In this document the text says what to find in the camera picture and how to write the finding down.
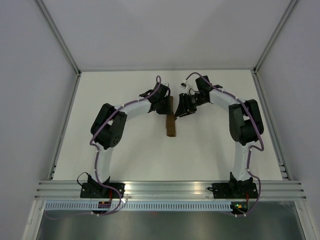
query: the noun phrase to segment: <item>enclosure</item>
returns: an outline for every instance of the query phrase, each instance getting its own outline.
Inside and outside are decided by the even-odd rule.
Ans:
[[[316,0],[3,3],[2,239],[319,239],[319,9]],[[81,197],[81,173],[102,174],[89,145],[102,105],[125,107],[160,76],[175,112],[193,72],[257,102],[264,151],[252,151],[248,171],[261,180],[257,204],[208,190],[237,162],[230,115],[209,103],[177,118],[175,137],[166,114],[126,122],[109,168],[124,201]],[[188,80],[194,93],[198,77]],[[109,199],[117,213],[91,214]],[[229,215],[244,202],[247,215]]]

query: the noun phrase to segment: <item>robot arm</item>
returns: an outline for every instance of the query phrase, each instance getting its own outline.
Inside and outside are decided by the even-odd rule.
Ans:
[[[174,114],[177,117],[194,114],[197,111],[197,106],[211,103],[216,104],[224,109],[229,114],[229,131],[235,141],[235,159],[232,171],[230,173],[229,187],[234,196],[241,196],[243,192],[249,192],[248,188],[252,188],[253,178],[248,174],[247,161],[249,155],[249,146],[258,140],[255,129],[249,119],[245,119],[246,113],[242,105],[231,96],[213,89],[201,77],[195,80],[198,91],[190,94],[190,87],[187,83],[182,83],[187,93],[179,95],[179,105]],[[222,89],[222,86],[215,85],[217,89]],[[259,133],[264,132],[264,126],[259,111],[257,101],[254,99],[242,101],[247,107],[249,113],[259,130]]]
[[[94,139],[95,144],[100,149],[96,168],[99,169],[98,176],[103,184],[107,185],[110,181],[109,171],[112,153],[115,146],[122,138],[126,122],[139,115],[148,114],[152,111],[156,111],[160,115],[173,114],[170,108],[170,89],[168,84],[166,85],[165,83],[161,84],[157,82],[153,90],[148,90],[147,92],[140,94],[138,100],[148,97],[150,93],[157,89],[159,84],[158,90],[147,100],[137,101],[118,111]],[[105,121],[119,107],[120,106],[112,106],[109,103],[105,103],[101,107],[91,127],[91,134],[95,135]],[[88,183],[91,184],[93,189],[97,189],[96,192],[101,190],[101,186],[97,183],[95,170],[91,172]]]

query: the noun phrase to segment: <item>bracket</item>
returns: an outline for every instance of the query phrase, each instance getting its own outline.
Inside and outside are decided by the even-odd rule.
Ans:
[[[125,185],[122,182],[109,182],[110,177],[103,183],[117,189],[120,192],[121,198],[124,197]],[[118,194],[112,194],[112,189],[102,187],[99,183],[92,179],[89,175],[88,182],[82,184],[80,198],[81,199],[119,199]]]
[[[215,199],[246,199],[247,194],[250,199],[258,197],[258,190],[253,178],[245,181],[237,181],[230,173],[229,182],[213,183],[212,187],[207,188],[213,192]]]
[[[95,135],[99,128],[115,111],[115,107],[109,103],[103,104],[91,127],[91,134]],[[102,145],[105,150],[115,147],[120,142],[125,129],[127,114],[119,111],[112,120],[112,124],[105,125],[94,140],[96,143]]]

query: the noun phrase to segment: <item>metal profile bar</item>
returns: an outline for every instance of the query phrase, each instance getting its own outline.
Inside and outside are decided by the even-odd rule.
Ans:
[[[75,73],[77,75],[79,75],[81,73],[81,71],[79,70],[74,58],[72,57],[66,42],[64,41],[61,33],[59,32],[53,18],[51,17],[48,8],[46,7],[45,3],[43,0],[34,0],[35,4],[38,6],[40,12],[42,13],[46,23],[48,24],[51,32],[53,33],[55,39],[57,40],[58,44],[60,45],[65,57],[67,58],[67,60],[69,61],[69,63],[71,64],[73,70],[75,71]]]
[[[61,151],[62,143],[64,141],[64,136],[65,136],[65,133],[66,133],[66,130],[67,130],[68,121],[69,121],[69,118],[70,118],[70,115],[71,115],[71,110],[72,110],[72,107],[74,105],[74,101],[75,101],[75,98],[76,98],[76,93],[77,93],[77,89],[78,89],[78,86],[79,86],[80,77],[81,77],[81,73],[76,77],[76,80],[74,81],[74,88],[73,88],[72,94],[70,96],[68,108],[66,110],[66,113],[65,113],[62,125],[61,125],[59,138],[58,138],[57,143],[55,145],[54,155],[53,155],[53,158],[51,160],[52,161],[52,167],[51,167],[51,170],[50,170],[49,175],[48,175],[48,179],[49,180],[51,180],[52,177],[53,177],[53,173],[54,173],[54,170],[55,170],[55,167],[56,167],[56,163],[57,163],[58,158],[59,158],[59,154],[60,154],[60,151]]]
[[[286,168],[284,166],[280,166],[279,165],[279,169],[282,173],[285,173],[286,172]]]
[[[207,190],[212,183],[227,181],[123,181],[124,198],[129,201],[221,201]],[[299,181],[262,181],[261,201],[305,201]],[[36,200],[80,200],[81,186],[76,181],[41,181]]]
[[[287,178],[288,177],[286,172],[281,172],[281,176],[282,176],[282,178]]]
[[[251,70],[251,67],[137,67],[137,68],[102,68],[83,69],[84,72],[138,72],[138,71],[213,71],[213,70]]]
[[[280,140],[279,140],[279,137],[277,134],[275,123],[272,118],[272,114],[270,112],[269,105],[268,105],[267,100],[265,98],[265,92],[263,90],[261,81],[258,78],[258,74],[255,71],[251,70],[251,74],[252,74],[252,78],[253,78],[256,92],[257,92],[259,100],[260,100],[260,104],[261,104],[262,111],[263,111],[263,114],[265,117],[266,125],[267,125],[267,128],[270,133],[270,137],[271,137],[271,141],[272,141],[275,155],[278,159],[278,162],[283,164],[283,166],[285,167],[287,177],[290,180],[291,179],[290,178],[290,171],[288,171],[287,165],[285,163],[284,154],[282,152],[282,147],[280,145]]]
[[[294,202],[306,240],[320,239],[316,221],[310,216],[306,202]]]
[[[262,66],[263,62],[265,61],[266,56],[268,55],[271,47],[275,43],[281,30],[283,29],[284,25],[286,24],[288,18],[290,17],[291,13],[295,9],[298,2],[299,2],[299,0],[291,0],[290,3],[288,4],[288,6],[286,7],[279,23],[277,24],[275,30],[273,31],[271,38],[269,39],[268,43],[266,44],[258,62],[256,63],[256,65],[254,67],[255,71],[258,71],[261,68],[261,66]]]
[[[25,225],[22,240],[37,239],[40,223],[45,210],[46,201],[33,201],[28,220]]]

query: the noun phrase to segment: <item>white panel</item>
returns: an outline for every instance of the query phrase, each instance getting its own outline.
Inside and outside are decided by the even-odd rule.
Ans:
[[[115,209],[118,205],[119,200],[114,199],[107,208],[109,212]],[[95,210],[101,211],[102,207],[99,206],[99,201],[56,201],[49,200],[46,201],[45,205],[46,211],[52,210]],[[126,203],[121,203],[119,209],[121,211],[171,211],[171,212],[230,212],[231,202],[230,201],[128,201]]]
[[[320,223],[320,1],[300,1],[259,71],[284,158]]]
[[[81,70],[247,68],[290,0],[45,0]]]
[[[178,106],[180,83],[190,71],[84,72],[77,89],[58,159],[55,180],[75,180],[91,172],[95,148],[89,146],[91,126],[101,106],[124,104],[155,86],[156,75],[169,82]],[[201,71],[214,84],[243,99],[258,100],[249,70]],[[216,105],[198,107],[195,114],[178,118],[176,137],[166,135],[166,116],[155,112],[126,123],[110,164],[112,180],[200,181],[228,180],[235,160],[235,142],[228,113]],[[253,151],[251,169],[262,180],[282,180],[265,126],[263,153]]]
[[[19,240],[75,73],[32,0],[0,2],[0,239]]]

